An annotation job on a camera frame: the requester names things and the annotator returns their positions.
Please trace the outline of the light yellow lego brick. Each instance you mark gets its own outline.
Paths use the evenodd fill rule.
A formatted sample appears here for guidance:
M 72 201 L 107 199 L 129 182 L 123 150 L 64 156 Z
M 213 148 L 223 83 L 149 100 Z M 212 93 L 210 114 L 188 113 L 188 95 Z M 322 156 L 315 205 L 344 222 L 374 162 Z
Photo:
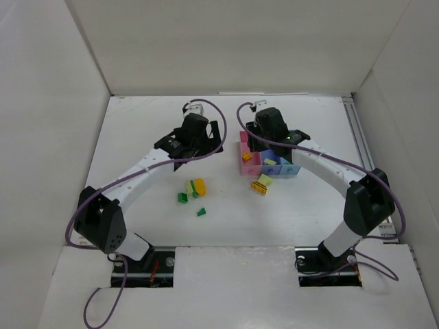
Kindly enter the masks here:
M 275 160 L 269 159 L 269 158 L 265 158 L 263 163 L 264 163 L 264 165 L 276 165 L 277 164 L 277 162 Z

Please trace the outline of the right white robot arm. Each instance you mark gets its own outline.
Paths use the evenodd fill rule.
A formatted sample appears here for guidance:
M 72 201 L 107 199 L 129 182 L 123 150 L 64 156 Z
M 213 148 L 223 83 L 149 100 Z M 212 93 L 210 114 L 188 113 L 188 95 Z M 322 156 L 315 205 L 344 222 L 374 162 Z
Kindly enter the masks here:
M 251 151 L 271 149 L 274 154 L 313 173 L 331 185 L 345 200 L 343 220 L 318 246 L 318 260 L 334 265 L 362 238 L 392 215 L 395 204 L 387 175 L 380 169 L 367 171 L 332 156 L 310 135 L 289 130 L 281 111 L 251 106 L 254 120 L 246 123 Z

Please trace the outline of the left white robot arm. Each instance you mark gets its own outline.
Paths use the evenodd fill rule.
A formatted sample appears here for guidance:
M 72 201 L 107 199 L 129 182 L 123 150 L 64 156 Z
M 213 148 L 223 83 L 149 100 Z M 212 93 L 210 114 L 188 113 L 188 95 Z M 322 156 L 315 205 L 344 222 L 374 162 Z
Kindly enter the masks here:
M 153 148 L 109 188 L 90 186 L 80 193 L 73 229 L 104 254 L 122 255 L 142 268 L 154 257 L 154 246 L 126 227 L 124 215 L 144 192 L 194 158 L 222 151 L 217 121 L 190 113 L 182 125 Z

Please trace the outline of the pink plastic bin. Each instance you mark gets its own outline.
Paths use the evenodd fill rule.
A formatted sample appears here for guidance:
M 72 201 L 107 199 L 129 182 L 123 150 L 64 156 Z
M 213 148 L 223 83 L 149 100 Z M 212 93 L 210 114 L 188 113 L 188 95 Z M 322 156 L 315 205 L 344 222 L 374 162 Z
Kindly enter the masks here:
M 248 135 L 245 131 L 239 132 L 239 166 L 240 174 L 242 176 L 259 176 L 261 174 L 261 158 L 258 152 L 251 152 L 248 145 Z M 249 152 L 252 154 L 252 159 L 244 162 L 241 158 L 242 154 Z

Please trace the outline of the orange rounded lego brick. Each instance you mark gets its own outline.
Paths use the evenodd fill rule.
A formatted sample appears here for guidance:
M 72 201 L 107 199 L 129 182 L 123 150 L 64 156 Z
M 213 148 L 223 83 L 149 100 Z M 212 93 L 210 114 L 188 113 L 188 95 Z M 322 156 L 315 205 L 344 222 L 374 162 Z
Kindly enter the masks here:
M 202 178 L 196 178 L 193 181 L 194 190 L 200 196 L 204 197 L 206 195 L 206 185 Z

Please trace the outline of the purple plastic bin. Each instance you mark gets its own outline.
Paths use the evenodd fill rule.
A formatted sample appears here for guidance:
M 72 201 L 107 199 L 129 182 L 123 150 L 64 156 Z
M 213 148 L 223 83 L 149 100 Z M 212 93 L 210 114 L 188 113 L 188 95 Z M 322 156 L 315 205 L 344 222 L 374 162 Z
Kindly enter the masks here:
M 271 149 L 259 153 L 261 158 L 262 174 L 272 176 L 281 174 L 281 159 Z

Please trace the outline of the dark green lego brick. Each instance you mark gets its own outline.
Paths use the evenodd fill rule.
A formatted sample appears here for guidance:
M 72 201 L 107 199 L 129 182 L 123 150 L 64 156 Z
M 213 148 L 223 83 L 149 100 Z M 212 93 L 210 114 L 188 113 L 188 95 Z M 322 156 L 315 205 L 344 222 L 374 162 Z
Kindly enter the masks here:
M 178 194 L 178 202 L 181 204 L 186 204 L 189 201 L 188 195 L 186 193 Z

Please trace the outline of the small dark green lego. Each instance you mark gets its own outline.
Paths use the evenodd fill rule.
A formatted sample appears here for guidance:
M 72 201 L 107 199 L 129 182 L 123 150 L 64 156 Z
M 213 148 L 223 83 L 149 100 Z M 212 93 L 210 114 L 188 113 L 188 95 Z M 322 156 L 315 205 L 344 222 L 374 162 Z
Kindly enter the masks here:
M 192 195 L 193 195 L 193 198 L 198 198 L 198 192 L 196 191 L 196 187 L 195 187 L 195 183 L 194 183 L 194 181 L 193 180 L 191 180 L 190 181 L 190 184 L 191 184 L 191 188 L 192 188 Z

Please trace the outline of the light yellow lego on orange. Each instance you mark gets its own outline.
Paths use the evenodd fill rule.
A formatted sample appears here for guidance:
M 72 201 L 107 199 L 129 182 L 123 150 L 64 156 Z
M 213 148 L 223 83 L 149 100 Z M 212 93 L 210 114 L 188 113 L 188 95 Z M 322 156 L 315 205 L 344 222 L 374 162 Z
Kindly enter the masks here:
M 273 179 L 266 174 L 261 174 L 257 182 L 264 186 L 270 186 L 273 182 Z

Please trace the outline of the light blue plastic bin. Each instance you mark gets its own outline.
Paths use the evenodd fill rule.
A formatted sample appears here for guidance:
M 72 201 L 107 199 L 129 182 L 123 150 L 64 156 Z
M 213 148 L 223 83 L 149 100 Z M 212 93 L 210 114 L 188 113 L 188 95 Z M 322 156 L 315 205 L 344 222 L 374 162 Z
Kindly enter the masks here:
M 282 144 L 297 145 L 302 141 L 302 135 L 298 130 L 291 130 L 282 140 Z M 296 175 L 300 167 L 292 162 L 293 149 L 291 147 L 281 147 L 279 157 L 282 158 L 283 167 L 281 169 L 282 175 Z

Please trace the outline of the orange striped lego brick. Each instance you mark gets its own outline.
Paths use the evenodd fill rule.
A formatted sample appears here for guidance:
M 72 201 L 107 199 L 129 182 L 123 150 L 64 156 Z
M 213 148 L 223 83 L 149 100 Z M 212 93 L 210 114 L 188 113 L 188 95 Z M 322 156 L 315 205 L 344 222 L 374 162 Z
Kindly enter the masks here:
M 251 188 L 254 189 L 255 191 L 257 191 L 258 193 L 265 195 L 267 193 L 267 186 L 258 182 L 258 181 L 254 181 L 251 183 Z

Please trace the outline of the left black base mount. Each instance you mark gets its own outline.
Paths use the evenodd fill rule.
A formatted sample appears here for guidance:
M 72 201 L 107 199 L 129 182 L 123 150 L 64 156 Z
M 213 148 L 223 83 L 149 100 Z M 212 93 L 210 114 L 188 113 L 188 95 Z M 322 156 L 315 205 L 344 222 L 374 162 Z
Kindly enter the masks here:
M 126 288 L 172 288 L 174 286 L 175 247 L 157 247 L 152 259 L 143 267 L 138 262 L 126 258 L 128 274 Z M 111 254 L 107 260 L 112 263 L 110 286 L 121 287 L 124 279 L 124 266 L 120 257 Z

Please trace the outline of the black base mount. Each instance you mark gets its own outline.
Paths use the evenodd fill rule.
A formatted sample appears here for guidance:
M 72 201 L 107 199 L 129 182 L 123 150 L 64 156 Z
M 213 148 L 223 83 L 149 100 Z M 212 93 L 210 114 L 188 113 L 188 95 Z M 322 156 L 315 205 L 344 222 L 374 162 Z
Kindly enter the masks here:
M 172 288 L 174 286 L 175 247 L 157 247 L 152 259 L 143 267 L 138 262 L 126 258 L 128 274 L 126 288 Z M 107 260 L 112 263 L 110 286 L 121 287 L 124 279 L 124 266 L 120 257 L 111 254 Z
M 323 243 L 317 247 L 296 247 L 294 266 L 300 287 L 361 287 L 354 251 L 334 257 Z

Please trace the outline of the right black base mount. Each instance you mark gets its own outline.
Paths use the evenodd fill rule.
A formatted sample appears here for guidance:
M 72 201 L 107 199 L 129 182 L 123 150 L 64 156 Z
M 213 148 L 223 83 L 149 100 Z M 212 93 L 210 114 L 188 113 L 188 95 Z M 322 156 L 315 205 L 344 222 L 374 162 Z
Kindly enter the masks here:
M 294 266 L 300 287 L 361 287 L 354 251 L 334 257 L 323 243 L 317 247 L 296 247 Z

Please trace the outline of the aluminium rail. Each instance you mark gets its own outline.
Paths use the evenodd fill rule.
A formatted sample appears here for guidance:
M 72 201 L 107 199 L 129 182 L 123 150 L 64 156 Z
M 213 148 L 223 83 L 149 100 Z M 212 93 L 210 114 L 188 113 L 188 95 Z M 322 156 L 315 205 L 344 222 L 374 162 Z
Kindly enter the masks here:
M 354 100 L 352 97 L 345 96 L 342 97 L 342 103 L 344 105 L 348 123 L 351 128 L 361 166 L 369 171 L 372 171 L 375 165 L 372 160 L 359 117 L 357 115 Z M 374 229 L 370 235 L 377 235 L 381 238 L 388 237 L 388 240 L 383 240 L 383 243 L 400 243 L 399 239 L 395 237 L 396 230 L 391 217 L 388 217 L 381 224 L 379 224 L 378 228 Z

